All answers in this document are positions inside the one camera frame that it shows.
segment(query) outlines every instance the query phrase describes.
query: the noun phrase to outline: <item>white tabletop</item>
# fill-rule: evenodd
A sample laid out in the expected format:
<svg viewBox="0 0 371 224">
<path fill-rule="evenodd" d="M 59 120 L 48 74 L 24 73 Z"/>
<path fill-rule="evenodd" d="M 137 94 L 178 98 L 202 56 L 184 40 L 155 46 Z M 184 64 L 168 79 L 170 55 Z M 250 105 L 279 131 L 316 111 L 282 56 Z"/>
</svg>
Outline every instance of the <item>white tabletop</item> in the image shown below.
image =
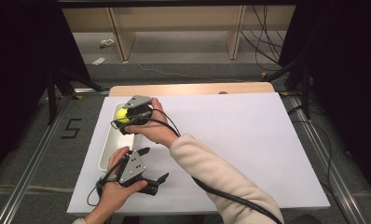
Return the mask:
<svg viewBox="0 0 371 224">
<path fill-rule="evenodd" d="M 330 206 L 277 93 L 156 96 L 181 133 L 191 133 L 220 157 L 272 195 L 280 208 Z M 93 207 L 87 197 L 103 175 L 100 157 L 117 104 L 131 97 L 107 97 L 77 180 L 68 213 L 84 215 Z M 214 204 L 173 160 L 167 148 L 142 137 L 144 177 L 169 173 L 156 196 L 133 194 L 117 211 L 122 215 L 211 213 Z M 95 192 L 91 203 L 98 202 Z"/>
</svg>

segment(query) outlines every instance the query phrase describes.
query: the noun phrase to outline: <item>floor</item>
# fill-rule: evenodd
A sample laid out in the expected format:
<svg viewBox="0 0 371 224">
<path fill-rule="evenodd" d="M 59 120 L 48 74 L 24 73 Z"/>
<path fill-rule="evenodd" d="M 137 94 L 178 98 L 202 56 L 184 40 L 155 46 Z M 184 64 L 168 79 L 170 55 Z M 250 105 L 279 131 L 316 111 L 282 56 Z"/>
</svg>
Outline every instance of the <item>floor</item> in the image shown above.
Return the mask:
<svg viewBox="0 0 371 224">
<path fill-rule="evenodd" d="M 259 42 L 250 32 L 244 34 L 274 58 L 276 52 L 272 53 L 274 50 L 268 45 Z M 285 32 L 268 34 L 277 45 L 285 37 Z M 263 74 L 271 74 L 273 71 L 270 70 L 279 68 L 271 60 L 255 53 L 243 36 L 240 37 L 237 59 L 229 60 L 222 32 L 139 33 L 130 59 L 126 62 L 119 60 L 116 48 L 99 48 L 101 40 L 113 38 L 111 34 L 74 35 L 92 80 L 109 86 L 117 85 L 117 80 L 129 85 L 145 82 L 215 82 L 217 76 L 220 81 L 258 81 Z M 104 57 L 105 61 L 92 65 L 100 57 Z M 237 75 L 220 75 L 227 68 Z M 121 71 L 119 75 L 114 74 L 117 69 Z M 284 81 L 285 77 L 281 77 L 272 82 L 276 91 L 284 91 Z M 75 87 L 85 88 L 78 83 L 75 83 Z M 63 112 L 55 129 L 47 125 L 48 102 L 45 95 L 42 96 L 18 146 L 8 154 L 0 167 L 0 215 L 4 214 L 3 211 L 14 212 L 9 214 L 7 222 L 2 223 L 71 223 L 75 219 L 66 214 L 66 207 L 105 96 L 104 93 L 78 95 L 78 98 L 66 99 L 61 98 L 58 92 L 58 103 L 63 105 Z M 288 111 L 300 104 L 297 92 L 283 95 L 282 101 Z M 300 110 L 294 110 L 289 116 L 294 121 L 295 130 L 316 175 L 327 186 L 326 195 L 332 206 L 313 211 L 283 209 L 285 220 L 309 213 L 327 224 L 371 223 L 371 188 L 351 156 L 344 153 L 346 147 L 313 94 L 309 98 L 309 105 L 311 123 Z M 71 119 L 81 131 L 76 138 L 66 139 L 65 136 L 69 135 L 66 129 Z M 48 139 L 45 139 L 46 132 L 52 132 Z M 47 140 L 46 146 L 43 146 L 45 142 L 42 139 Z M 36 155 L 37 151 L 42 152 L 41 155 Z M 32 169 L 29 163 L 31 158 L 37 164 Z M 16 204 L 9 203 L 14 189 L 21 189 L 22 185 L 25 187 L 24 194 L 19 200 L 12 201 Z M 121 217 L 114 217 L 112 223 L 120 223 L 121 220 Z"/>
</svg>

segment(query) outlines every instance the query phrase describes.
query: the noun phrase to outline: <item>person's right hand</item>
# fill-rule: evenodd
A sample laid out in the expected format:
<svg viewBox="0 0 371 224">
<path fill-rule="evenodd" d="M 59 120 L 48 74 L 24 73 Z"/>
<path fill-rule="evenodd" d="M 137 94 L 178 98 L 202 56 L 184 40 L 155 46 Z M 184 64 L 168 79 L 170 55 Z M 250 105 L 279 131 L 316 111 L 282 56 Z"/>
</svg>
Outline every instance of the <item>person's right hand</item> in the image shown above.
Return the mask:
<svg viewBox="0 0 371 224">
<path fill-rule="evenodd" d="M 151 105 L 153 106 L 153 109 L 164 112 L 162 104 L 157 98 L 153 99 Z M 153 110 L 153 116 L 151 118 L 168 123 L 165 115 L 157 110 Z M 154 121 L 148 121 L 145 125 L 130 125 L 125 128 L 125 131 L 127 133 L 140 133 L 150 139 L 150 141 L 160 143 L 165 147 L 170 147 L 174 140 L 178 138 L 177 135 L 168 127 Z"/>
</svg>

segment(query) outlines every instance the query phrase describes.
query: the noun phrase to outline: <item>printed number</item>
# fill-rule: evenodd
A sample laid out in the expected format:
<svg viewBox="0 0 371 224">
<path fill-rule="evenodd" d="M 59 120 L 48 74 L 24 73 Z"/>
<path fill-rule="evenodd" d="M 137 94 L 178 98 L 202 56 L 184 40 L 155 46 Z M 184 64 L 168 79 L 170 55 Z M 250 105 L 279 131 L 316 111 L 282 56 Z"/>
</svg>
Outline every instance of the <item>printed number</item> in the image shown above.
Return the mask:
<svg viewBox="0 0 371 224">
<path fill-rule="evenodd" d="M 73 134 L 73 136 L 62 136 L 61 139 L 76 138 L 80 129 L 79 128 L 70 128 L 70 124 L 72 123 L 72 121 L 80 121 L 80 120 L 81 119 L 69 119 L 69 122 L 67 122 L 67 126 L 66 126 L 65 131 L 75 131 L 75 134 Z"/>
</svg>

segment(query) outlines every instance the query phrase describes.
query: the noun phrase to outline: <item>sleeve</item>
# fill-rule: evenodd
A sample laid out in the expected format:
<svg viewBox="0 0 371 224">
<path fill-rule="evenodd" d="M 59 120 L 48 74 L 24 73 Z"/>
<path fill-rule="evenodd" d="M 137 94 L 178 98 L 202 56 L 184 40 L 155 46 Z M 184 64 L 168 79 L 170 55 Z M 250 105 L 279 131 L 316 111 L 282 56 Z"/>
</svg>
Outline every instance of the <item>sleeve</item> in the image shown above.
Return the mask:
<svg viewBox="0 0 371 224">
<path fill-rule="evenodd" d="M 280 208 L 270 195 L 192 135 L 185 134 L 175 140 L 170 153 L 184 170 L 205 185 L 255 203 L 284 223 Z M 210 193 L 207 195 L 225 223 L 275 223 L 254 209 Z"/>
<path fill-rule="evenodd" d="M 78 218 L 73 222 L 73 224 L 87 224 L 87 222 L 84 218 Z"/>
</svg>

